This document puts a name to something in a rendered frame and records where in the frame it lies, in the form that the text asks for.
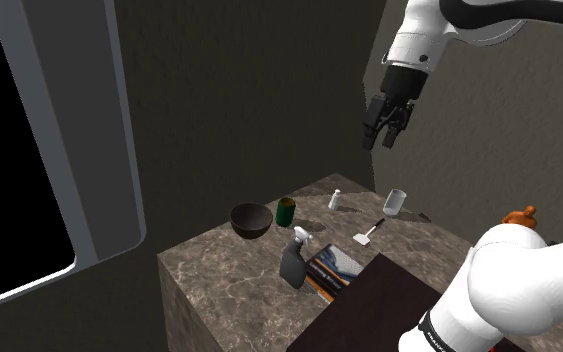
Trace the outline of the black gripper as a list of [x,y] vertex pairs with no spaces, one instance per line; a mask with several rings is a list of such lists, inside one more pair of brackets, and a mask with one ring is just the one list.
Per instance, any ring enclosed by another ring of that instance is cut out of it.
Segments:
[[390,65],[385,70],[380,93],[372,97],[363,122],[363,148],[372,150],[380,130],[387,124],[382,142],[392,148],[398,135],[406,129],[429,74],[414,68]]

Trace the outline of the clear drinking glass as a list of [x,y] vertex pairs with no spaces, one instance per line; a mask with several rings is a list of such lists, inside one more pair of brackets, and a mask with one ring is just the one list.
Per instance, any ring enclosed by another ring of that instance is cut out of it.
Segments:
[[400,189],[392,189],[383,206],[383,213],[387,216],[396,216],[407,197],[407,194]]

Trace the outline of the green cup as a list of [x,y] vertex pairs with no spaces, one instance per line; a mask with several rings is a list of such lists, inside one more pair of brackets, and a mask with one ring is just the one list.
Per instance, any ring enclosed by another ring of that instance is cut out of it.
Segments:
[[296,209],[295,201],[290,197],[279,200],[276,210],[275,222],[278,226],[288,227],[292,224]]

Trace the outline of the stack of books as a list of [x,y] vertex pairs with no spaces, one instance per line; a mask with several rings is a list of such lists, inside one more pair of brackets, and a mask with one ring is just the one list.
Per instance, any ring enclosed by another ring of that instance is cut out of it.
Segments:
[[327,244],[307,262],[305,282],[327,303],[351,284],[364,267],[333,244]]

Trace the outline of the dark brown bowl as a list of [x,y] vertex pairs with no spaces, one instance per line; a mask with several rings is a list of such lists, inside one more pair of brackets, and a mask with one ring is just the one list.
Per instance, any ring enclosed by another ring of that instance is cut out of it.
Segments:
[[266,206],[253,202],[236,205],[229,216],[233,230],[248,240],[263,236],[273,221],[273,214]]

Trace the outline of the grey spray bottle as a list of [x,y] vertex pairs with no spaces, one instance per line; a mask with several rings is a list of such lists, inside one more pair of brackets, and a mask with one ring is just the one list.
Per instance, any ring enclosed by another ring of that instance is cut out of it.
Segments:
[[306,261],[301,255],[304,244],[313,239],[313,236],[301,226],[294,227],[294,235],[284,248],[279,275],[292,288],[300,289],[306,278]]

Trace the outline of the dark brown robot stand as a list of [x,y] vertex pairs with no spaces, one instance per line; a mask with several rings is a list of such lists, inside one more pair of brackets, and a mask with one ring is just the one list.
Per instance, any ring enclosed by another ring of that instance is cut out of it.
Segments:
[[398,352],[400,336],[440,296],[378,254],[286,352]]

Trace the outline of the grey framed window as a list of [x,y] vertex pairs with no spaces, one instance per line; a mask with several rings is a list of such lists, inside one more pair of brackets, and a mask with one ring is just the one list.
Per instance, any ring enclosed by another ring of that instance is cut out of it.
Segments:
[[0,304],[139,246],[147,230],[115,0],[0,0],[0,43],[75,253]]

